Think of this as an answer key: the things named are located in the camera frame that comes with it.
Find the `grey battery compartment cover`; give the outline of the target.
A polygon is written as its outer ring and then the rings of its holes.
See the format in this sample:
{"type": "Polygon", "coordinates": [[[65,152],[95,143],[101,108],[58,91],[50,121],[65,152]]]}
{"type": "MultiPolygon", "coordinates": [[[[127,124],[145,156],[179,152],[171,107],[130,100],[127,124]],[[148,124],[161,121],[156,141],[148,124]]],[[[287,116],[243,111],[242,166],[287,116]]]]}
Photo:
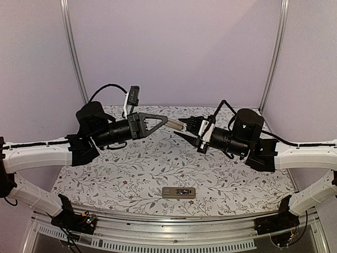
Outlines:
{"type": "Polygon", "coordinates": [[[182,122],[173,119],[168,119],[165,125],[176,131],[182,131],[184,128],[184,124],[182,122]]]}

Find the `grey remote control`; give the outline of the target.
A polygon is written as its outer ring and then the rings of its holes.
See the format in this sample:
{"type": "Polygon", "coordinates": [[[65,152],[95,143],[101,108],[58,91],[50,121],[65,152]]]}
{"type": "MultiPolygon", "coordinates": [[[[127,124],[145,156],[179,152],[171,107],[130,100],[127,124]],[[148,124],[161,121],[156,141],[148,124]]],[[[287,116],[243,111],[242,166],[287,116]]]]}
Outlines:
{"type": "Polygon", "coordinates": [[[186,187],[163,187],[162,198],[166,199],[194,199],[196,197],[195,188],[186,187]]]}

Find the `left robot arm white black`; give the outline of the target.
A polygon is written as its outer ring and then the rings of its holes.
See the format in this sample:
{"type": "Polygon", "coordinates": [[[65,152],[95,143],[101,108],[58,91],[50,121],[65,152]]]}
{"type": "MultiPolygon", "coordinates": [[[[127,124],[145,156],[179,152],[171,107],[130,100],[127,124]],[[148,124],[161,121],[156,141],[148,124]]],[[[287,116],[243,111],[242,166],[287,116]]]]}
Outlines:
{"type": "Polygon", "coordinates": [[[48,166],[82,166],[97,158],[99,150],[112,144],[148,137],[168,122],[163,115],[131,113],[117,121],[104,112],[98,101],[76,112],[80,124],[76,134],[52,141],[11,144],[1,139],[1,198],[21,201],[57,217],[67,229],[78,225],[69,199],[28,182],[19,171],[48,166]]]}

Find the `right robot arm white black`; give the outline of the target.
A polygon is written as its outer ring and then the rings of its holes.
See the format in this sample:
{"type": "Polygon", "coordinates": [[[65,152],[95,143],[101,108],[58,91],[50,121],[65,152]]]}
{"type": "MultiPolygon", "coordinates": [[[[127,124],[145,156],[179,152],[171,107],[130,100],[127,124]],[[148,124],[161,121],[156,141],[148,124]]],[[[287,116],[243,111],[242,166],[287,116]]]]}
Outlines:
{"type": "Polygon", "coordinates": [[[180,118],[187,134],[178,133],[199,153],[213,148],[229,159],[238,157],[245,165],[259,172],[280,169],[327,169],[328,172],[304,190],[283,199],[279,213],[272,219],[277,230],[283,230],[293,220],[318,203],[336,195],[336,140],[291,143],[263,130],[264,118],[251,109],[238,110],[228,129],[215,125],[215,115],[208,118],[180,118]]]}

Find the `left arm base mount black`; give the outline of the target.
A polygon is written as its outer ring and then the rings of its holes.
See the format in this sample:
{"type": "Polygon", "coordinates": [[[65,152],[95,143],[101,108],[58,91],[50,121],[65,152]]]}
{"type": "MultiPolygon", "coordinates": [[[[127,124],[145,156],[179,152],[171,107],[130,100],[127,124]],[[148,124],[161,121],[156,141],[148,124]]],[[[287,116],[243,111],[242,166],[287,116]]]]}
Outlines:
{"type": "Polygon", "coordinates": [[[65,230],[93,235],[97,224],[97,216],[89,213],[89,211],[76,214],[66,196],[59,194],[58,197],[61,199],[62,211],[57,216],[52,216],[51,224],[65,230]]]}

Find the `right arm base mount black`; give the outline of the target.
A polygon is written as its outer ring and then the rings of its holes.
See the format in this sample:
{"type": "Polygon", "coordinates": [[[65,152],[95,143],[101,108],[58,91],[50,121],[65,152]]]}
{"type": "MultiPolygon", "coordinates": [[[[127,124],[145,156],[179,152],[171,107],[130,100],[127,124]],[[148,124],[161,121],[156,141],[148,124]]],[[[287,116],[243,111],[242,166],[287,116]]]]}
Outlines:
{"type": "Polygon", "coordinates": [[[300,224],[299,216],[289,211],[290,198],[291,195],[288,195],[281,200],[278,212],[275,215],[256,218],[254,220],[254,229],[258,235],[288,230],[284,234],[271,237],[272,243],[277,247],[290,246],[300,224]]]}

